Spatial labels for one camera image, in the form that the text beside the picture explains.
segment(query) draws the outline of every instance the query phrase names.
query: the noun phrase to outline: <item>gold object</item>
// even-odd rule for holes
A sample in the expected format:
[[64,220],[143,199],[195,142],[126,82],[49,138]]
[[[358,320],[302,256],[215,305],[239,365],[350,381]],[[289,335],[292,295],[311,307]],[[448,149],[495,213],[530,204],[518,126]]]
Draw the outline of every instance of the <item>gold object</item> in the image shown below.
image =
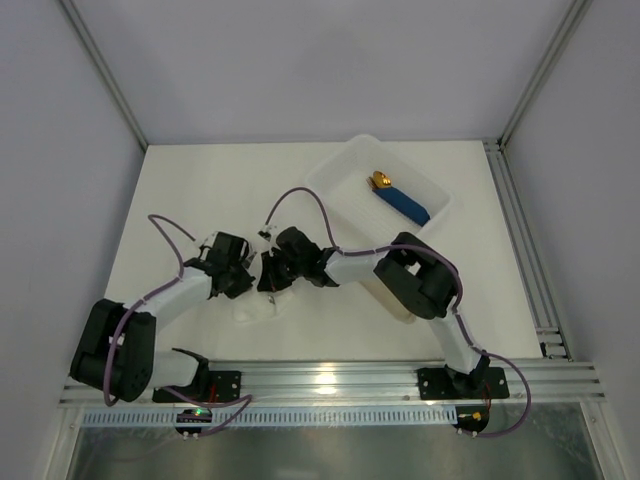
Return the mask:
[[372,190],[391,187],[391,179],[379,170],[373,172],[372,176],[367,177],[367,183]]

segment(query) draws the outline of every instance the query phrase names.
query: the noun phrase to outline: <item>white wall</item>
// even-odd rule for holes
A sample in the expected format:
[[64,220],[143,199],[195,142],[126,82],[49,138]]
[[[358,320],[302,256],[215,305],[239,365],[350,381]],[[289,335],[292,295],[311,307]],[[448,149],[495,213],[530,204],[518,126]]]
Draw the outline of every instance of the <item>white wall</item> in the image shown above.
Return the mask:
[[640,454],[640,2],[594,2],[509,148],[579,358]]
[[56,3],[0,3],[0,464],[39,465],[142,152]]
[[569,0],[77,0],[151,143],[497,137]]

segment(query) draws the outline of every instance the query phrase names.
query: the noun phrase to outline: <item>white tabletop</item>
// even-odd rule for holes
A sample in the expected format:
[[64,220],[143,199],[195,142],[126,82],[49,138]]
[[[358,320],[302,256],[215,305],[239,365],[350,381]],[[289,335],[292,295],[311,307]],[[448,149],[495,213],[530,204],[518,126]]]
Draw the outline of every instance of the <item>white tabletop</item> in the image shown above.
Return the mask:
[[[127,218],[106,296],[137,298],[176,272],[175,258],[146,220],[166,215],[196,237],[226,231],[260,245],[257,231],[285,190],[333,153],[337,143],[152,146]],[[454,203],[446,221],[422,240],[460,270],[462,311],[483,348],[512,358],[538,358],[540,348],[482,143],[394,142],[390,146],[435,182]],[[336,240],[367,247],[329,212]],[[295,225],[321,247],[329,246],[312,199],[296,194],[275,222]],[[168,231],[185,256],[194,247]],[[159,335],[162,348],[186,348],[225,360],[441,359],[428,321],[399,322],[360,284],[319,289],[298,280],[293,297],[272,318],[238,321],[234,312],[250,295],[220,296],[196,306]]]

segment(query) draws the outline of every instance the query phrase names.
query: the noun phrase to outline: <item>blue object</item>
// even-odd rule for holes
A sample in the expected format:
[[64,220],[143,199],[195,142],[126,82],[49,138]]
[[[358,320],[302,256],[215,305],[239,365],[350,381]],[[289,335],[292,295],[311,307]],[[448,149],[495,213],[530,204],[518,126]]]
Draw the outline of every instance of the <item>blue object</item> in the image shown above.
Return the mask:
[[431,216],[427,209],[395,187],[376,188],[373,192],[409,220],[423,227]]

